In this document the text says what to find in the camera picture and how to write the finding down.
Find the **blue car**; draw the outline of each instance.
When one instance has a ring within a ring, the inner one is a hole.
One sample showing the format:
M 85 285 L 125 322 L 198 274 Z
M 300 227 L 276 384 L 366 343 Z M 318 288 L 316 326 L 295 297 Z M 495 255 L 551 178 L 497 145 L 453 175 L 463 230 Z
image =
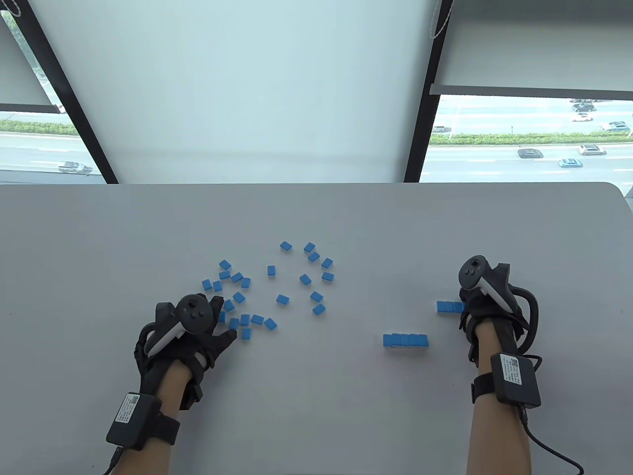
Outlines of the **blue car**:
M 575 158 L 566 158 L 558 161 L 558 166 L 561 168 L 582 168 L 582 162 Z

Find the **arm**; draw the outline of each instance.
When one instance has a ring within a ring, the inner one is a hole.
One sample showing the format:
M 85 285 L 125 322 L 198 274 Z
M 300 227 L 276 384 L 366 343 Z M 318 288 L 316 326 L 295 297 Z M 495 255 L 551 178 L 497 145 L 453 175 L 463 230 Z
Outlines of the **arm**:
M 479 340 L 479 374 L 490 373 L 490 357 L 501 345 L 490 320 L 475 328 Z M 475 401 L 470 430 L 467 475 L 530 475 L 530 445 L 517 408 L 484 394 Z
M 156 393 L 163 405 L 161 412 L 176 419 L 185 386 L 191 380 L 191 370 L 179 360 L 167 370 Z M 172 446 L 159 439 L 148 439 L 141 451 L 126 450 L 113 471 L 114 475 L 167 475 Z

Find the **black cable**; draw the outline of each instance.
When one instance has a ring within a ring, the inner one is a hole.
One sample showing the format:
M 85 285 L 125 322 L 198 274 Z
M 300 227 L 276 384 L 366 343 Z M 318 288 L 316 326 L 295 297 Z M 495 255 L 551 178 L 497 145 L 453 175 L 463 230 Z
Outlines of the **black cable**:
M 108 470 L 106 470 L 106 472 L 103 475 L 110 475 L 110 472 L 115 469 L 116 464 L 121 459 L 121 455 L 123 455 L 123 451 L 124 451 L 123 447 L 116 448 L 115 454 L 110 459 L 110 466 L 108 467 Z
M 525 430 L 525 433 L 527 434 L 527 436 L 530 439 L 532 439 L 532 441 L 536 445 L 538 445 L 542 449 L 547 450 L 549 453 L 551 453 L 552 455 L 555 455 L 559 459 L 564 460 L 568 464 L 573 465 L 574 467 L 576 467 L 579 470 L 578 475 L 584 475 L 585 469 L 582 468 L 582 465 L 580 465 L 578 462 L 570 459 L 569 457 L 564 456 L 562 453 L 557 452 L 553 448 L 548 447 L 543 442 L 541 442 L 536 437 L 534 437 L 534 435 L 530 432 L 530 429 L 527 428 L 527 411 L 525 410 L 525 406 L 523 406 L 523 405 L 518 407 L 518 418 L 521 421 L 521 424 L 523 425 L 523 429 Z
M 534 364 L 534 372 L 536 372 L 539 366 L 541 366 L 541 363 L 543 363 L 543 358 L 541 358 L 539 355 L 523 355 L 523 357 L 530 358 L 531 360 L 536 360 L 536 364 Z

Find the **cable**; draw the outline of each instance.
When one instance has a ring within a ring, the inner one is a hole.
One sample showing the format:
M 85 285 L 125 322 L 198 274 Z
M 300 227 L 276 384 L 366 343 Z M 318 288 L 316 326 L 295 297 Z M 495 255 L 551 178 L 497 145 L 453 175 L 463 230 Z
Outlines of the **cable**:
M 548 447 L 543 442 L 541 442 L 536 437 L 534 437 L 534 435 L 530 432 L 530 429 L 527 428 L 527 411 L 525 410 L 525 406 L 523 406 L 523 405 L 518 407 L 518 418 L 521 421 L 521 424 L 523 425 L 523 428 L 525 429 L 525 433 L 527 434 L 527 436 L 530 439 L 532 439 L 532 441 L 536 445 L 538 445 L 542 449 L 547 450 L 549 453 L 551 453 L 552 455 L 555 455 L 559 459 L 564 460 L 568 464 L 573 465 L 574 467 L 576 467 L 579 470 L 578 475 L 584 475 L 585 469 L 582 468 L 582 465 L 580 465 L 578 462 L 570 459 L 569 457 L 564 456 L 562 453 L 557 452 L 553 448 Z
M 11 0 L 11 1 L 13 1 L 13 4 L 15 5 L 15 8 L 17 8 L 17 9 L 18 9 L 18 13 L 17 13 L 17 14 L 16 14 L 16 13 L 14 13 L 14 12 L 13 12 L 13 10 L 12 10 L 11 8 L 9 8 L 9 6 L 6 4 L 6 2 L 5 2 L 4 0 L 0 0 L 0 1 L 2 2 L 2 4 L 4 5 L 4 7 L 5 7 L 7 10 L 9 10 L 9 13 L 11 13 L 13 16 L 15 16 L 15 18 L 19 18 L 19 17 L 21 17 L 21 16 L 22 16 L 22 9 L 20 8 L 20 5 L 18 5 L 18 4 L 16 3 L 16 1 L 15 1 L 15 0 Z
M 531 360 L 536 360 L 536 364 L 534 365 L 534 372 L 541 366 L 543 363 L 543 358 L 539 355 L 523 355 L 524 358 L 530 358 Z
M 442 3 L 442 0 L 437 0 L 435 10 L 433 10 L 433 16 L 431 17 L 431 26 L 429 28 L 429 37 L 432 40 L 434 40 L 435 38 L 437 38 L 438 36 L 440 36 L 442 34 L 442 31 L 444 31 L 444 28 L 446 28 L 446 24 L 448 23 L 448 19 L 451 17 L 451 12 L 453 11 L 453 0 L 451 0 L 451 6 L 448 9 L 448 13 L 446 13 L 446 19 L 444 20 L 444 23 L 442 24 L 442 27 L 439 29 L 439 31 L 437 31 L 437 24 L 436 24 L 436 33 L 433 34 L 433 24 L 435 23 L 435 17 L 437 15 L 437 7 L 439 7 L 441 3 Z
M 103 475 L 110 475 L 110 472 L 115 469 L 118 461 L 121 459 L 121 455 L 123 455 L 123 447 L 117 447 L 115 450 L 115 454 L 110 459 L 110 466 L 108 466 L 108 470 Z

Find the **finger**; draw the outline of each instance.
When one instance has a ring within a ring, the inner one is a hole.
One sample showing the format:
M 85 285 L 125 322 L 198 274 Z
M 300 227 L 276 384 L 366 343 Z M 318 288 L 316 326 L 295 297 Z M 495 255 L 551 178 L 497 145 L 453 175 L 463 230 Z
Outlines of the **finger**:
M 231 343 L 235 341 L 237 338 L 237 331 L 235 330 L 226 330 L 224 333 L 219 334 L 218 336 L 211 337 L 211 344 L 209 345 L 209 349 L 213 354 L 213 358 L 217 359 L 220 354 L 224 350 L 226 350 Z

